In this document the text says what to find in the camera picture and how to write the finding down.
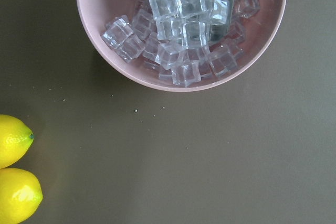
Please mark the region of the pink bowl of ice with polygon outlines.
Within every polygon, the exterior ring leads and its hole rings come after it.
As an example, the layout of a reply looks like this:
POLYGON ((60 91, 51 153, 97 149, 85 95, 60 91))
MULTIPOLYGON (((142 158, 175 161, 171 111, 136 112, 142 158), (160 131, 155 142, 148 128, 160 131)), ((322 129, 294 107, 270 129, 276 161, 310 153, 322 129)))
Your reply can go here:
POLYGON ((286 0, 77 0, 101 57, 147 87, 192 92, 247 70, 273 40, 286 0))

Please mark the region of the lower whole yellow lemon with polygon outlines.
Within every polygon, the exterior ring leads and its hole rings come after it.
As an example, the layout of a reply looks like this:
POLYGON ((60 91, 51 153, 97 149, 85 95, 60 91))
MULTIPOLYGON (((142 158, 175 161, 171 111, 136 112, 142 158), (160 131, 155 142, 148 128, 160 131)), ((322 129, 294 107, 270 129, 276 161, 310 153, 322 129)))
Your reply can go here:
POLYGON ((19 168, 1 169, 1 223, 21 223, 35 213, 43 199, 37 177, 19 168))

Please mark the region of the upper whole yellow lemon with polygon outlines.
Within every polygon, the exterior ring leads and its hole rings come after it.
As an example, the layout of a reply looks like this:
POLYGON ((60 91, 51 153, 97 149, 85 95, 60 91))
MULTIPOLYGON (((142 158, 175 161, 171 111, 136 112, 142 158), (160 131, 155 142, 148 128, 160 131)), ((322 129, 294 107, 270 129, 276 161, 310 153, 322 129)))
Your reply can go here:
POLYGON ((32 130, 20 119, 1 114, 1 168, 17 162, 34 141, 32 130))

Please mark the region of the whole yellow lemon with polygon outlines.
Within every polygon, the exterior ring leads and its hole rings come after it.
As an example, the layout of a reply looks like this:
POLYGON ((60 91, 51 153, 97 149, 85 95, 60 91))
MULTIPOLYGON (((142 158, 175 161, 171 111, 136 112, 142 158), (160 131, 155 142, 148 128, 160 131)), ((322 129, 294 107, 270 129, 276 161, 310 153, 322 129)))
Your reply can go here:
POLYGON ((21 223, 35 213, 43 199, 37 177, 19 168, 1 169, 1 223, 21 223))
POLYGON ((34 141, 32 130, 20 119, 1 114, 1 168, 17 162, 34 141))

